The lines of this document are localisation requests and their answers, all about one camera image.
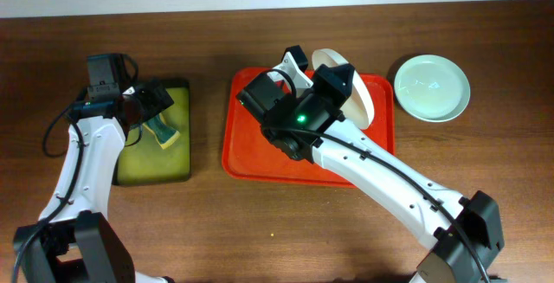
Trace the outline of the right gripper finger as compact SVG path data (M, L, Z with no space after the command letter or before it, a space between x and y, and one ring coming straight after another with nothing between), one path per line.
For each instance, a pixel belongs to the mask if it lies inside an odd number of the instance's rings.
M305 72L307 70L309 62L300 45L294 45L286 48L282 56L282 60L286 60L288 55L292 57L294 63L299 67L301 72Z
M340 108L352 94L355 68L350 64L336 67L320 65L312 77L312 90Z

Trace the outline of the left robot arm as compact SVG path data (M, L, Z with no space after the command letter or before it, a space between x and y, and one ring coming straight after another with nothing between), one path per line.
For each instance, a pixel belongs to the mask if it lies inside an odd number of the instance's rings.
M137 271L107 220L129 132L173 104L160 81L139 82L138 70L126 54L87 57L90 83L61 111L69 123L61 174L37 223L16 230L11 281L169 281Z

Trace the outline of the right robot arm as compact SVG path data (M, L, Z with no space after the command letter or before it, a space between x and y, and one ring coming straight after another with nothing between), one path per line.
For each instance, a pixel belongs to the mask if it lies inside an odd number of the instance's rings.
M342 55L289 47L236 98L268 143L354 184L408 229L428 250L414 282L493 281L487 269L505 246L499 205L435 183L365 135L373 102Z

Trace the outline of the green yellow sponge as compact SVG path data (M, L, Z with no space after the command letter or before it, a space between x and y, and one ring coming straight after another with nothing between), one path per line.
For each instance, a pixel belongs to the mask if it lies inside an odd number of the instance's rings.
M163 150L175 144L180 138L180 132L167 125L162 113L147 120L143 127L154 136Z

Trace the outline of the mint green plate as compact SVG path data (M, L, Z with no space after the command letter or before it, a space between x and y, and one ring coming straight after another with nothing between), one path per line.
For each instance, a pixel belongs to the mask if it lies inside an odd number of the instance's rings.
M471 98L465 73L439 55L417 55L406 60L396 71L393 88L407 114L431 123L456 119Z

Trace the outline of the white plate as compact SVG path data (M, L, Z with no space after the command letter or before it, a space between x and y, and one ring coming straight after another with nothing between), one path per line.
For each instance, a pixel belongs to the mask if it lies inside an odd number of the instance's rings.
M337 67L349 62L338 52L322 48L312 53L312 65L318 68L322 64ZM361 130L367 129L375 116L375 109L369 90L357 71L353 73L351 97L343 104L341 111Z

